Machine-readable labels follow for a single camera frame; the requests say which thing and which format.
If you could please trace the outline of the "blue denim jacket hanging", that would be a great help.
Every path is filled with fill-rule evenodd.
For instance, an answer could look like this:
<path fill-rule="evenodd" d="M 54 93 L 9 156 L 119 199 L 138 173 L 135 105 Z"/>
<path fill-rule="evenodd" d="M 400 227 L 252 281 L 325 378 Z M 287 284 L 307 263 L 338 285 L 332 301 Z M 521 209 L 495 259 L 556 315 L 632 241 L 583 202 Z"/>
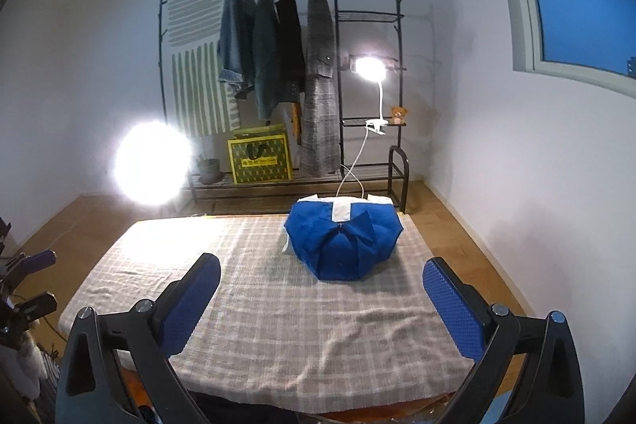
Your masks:
<path fill-rule="evenodd" d="M 254 0 L 224 0 L 217 46 L 221 62 L 219 80 L 227 84 L 236 99 L 246 99 L 254 85 L 253 28 Z"/>

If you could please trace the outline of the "beige and blue work jacket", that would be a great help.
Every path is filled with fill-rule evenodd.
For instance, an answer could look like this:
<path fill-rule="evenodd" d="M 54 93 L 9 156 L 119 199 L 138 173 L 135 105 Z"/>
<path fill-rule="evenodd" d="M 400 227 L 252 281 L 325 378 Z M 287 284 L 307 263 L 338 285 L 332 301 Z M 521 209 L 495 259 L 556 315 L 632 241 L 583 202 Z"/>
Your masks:
<path fill-rule="evenodd" d="M 292 253 L 320 281 L 366 277 L 395 251 L 403 225 L 388 197 L 312 195 L 297 201 L 283 224 Z"/>

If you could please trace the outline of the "white clip-on lamp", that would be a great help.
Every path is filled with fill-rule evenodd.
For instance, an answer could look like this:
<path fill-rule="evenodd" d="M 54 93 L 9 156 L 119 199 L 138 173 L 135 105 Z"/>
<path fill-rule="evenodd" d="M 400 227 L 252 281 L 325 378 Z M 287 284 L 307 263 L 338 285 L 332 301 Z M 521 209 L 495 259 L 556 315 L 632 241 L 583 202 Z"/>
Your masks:
<path fill-rule="evenodd" d="M 346 153 L 341 158 L 342 180 L 335 192 L 337 197 L 344 193 L 348 181 L 354 181 L 360 188 L 360 195 L 365 195 L 365 186 L 355 170 L 363 157 L 370 134 L 374 132 L 376 137 L 381 136 L 387 125 L 383 106 L 384 83 L 388 76 L 386 60 L 373 54 L 352 54 L 348 57 L 348 72 L 358 80 L 357 89 L 349 89 L 351 95 L 356 95 L 356 108 L 349 110 L 348 120 L 342 118 L 343 127 L 357 125 L 362 137 L 357 152 Z"/>

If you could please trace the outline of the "black hanging coat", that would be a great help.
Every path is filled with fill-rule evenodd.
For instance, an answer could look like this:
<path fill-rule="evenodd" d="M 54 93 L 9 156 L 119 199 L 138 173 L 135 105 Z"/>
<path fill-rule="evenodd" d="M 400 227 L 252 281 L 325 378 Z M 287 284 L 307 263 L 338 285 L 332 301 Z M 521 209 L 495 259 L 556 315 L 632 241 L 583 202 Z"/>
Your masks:
<path fill-rule="evenodd" d="M 277 0 L 279 101 L 292 105 L 292 134 L 302 144 L 301 94 L 305 90 L 306 64 L 302 46 L 302 27 L 297 0 Z"/>

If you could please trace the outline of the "plaid beige bed blanket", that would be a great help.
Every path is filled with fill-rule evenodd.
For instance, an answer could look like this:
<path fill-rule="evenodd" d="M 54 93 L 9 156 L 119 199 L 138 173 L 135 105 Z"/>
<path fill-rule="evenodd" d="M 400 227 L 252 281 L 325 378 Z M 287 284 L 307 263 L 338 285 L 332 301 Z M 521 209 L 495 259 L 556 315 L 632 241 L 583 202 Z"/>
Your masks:
<path fill-rule="evenodd" d="M 424 291 L 431 253 L 409 216 L 391 257 L 363 280 L 317 280 L 283 252 L 283 216 L 134 224 L 62 311 L 124 312 L 159 297 L 200 255 L 221 263 L 215 296 L 171 359 L 192 391 L 304 413 L 386 406 L 456 391 L 472 368 Z"/>

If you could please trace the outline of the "dark green hanging jacket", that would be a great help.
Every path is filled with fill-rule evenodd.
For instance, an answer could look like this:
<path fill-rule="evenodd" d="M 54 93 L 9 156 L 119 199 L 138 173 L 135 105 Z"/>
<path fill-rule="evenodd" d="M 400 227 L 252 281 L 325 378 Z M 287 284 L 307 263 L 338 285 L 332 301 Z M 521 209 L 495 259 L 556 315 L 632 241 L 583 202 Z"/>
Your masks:
<path fill-rule="evenodd" d="M 252 39 L 254 92 L 260 120 L 270 120 L 278 105 L 278 18 L 274 0 L 258 0 Z"/>

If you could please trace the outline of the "grey plaid hanging coat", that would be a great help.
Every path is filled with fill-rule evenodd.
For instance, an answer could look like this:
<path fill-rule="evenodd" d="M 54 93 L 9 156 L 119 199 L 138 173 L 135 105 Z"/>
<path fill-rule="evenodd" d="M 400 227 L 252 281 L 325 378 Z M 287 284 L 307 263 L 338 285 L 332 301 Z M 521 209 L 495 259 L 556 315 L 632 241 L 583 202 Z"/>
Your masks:
<path fill-rule="evenodd" d="M 339 167 L 335 36 L 328 0 L 307 0 L 306 37 L 301 170 L 317 178 Z"/>

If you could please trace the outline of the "yellow green patterned bag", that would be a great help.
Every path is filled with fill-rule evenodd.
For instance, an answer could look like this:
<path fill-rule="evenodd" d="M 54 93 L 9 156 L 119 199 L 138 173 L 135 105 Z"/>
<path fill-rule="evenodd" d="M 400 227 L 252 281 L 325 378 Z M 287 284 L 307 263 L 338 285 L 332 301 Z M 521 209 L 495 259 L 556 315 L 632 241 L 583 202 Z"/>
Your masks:
<path fill-rule="evenodd" d="M 241 128 L 227 140 L 235 184 L 293 179 L 287 128 L 284 124 Z"/>

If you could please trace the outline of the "small teddy bear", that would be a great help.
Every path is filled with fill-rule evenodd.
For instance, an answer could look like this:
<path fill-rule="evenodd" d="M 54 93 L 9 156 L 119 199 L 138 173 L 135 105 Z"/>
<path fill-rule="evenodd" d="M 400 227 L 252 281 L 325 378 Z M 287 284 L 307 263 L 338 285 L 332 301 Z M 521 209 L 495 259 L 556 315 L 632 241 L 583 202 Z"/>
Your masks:
<path fill-rule="evenodd" d="M 403 106 L 393 106 L 390 110 L 389 123 L 395 126 L 404 126 L 407 113 L 409 113 L 409 111 L 403 108 Z"/>

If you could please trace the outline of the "green striped white wall cloth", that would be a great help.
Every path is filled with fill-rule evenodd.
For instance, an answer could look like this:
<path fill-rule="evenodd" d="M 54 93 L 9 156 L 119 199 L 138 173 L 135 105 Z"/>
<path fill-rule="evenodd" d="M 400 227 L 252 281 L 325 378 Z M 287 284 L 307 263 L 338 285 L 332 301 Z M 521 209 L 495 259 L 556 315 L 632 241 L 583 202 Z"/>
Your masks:
<path fill-rule="evenodd" d="M 224 0 L 167 0 L 167 45 L 175 122 L 191 138 L 240 127 L 238 102 L 219 80 Z"/>

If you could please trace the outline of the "dark plant pot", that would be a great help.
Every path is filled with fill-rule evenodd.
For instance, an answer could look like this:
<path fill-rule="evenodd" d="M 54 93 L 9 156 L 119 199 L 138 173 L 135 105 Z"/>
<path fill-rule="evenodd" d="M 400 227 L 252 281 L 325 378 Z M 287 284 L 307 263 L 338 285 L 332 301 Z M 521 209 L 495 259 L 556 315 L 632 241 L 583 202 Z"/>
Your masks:
<path fill-rule="evenodd" d="M 220 160 L 217 158 L 203 158 L 197 161 L 200 183 L 211 185 L 219 182 L 223 177 Z"/>

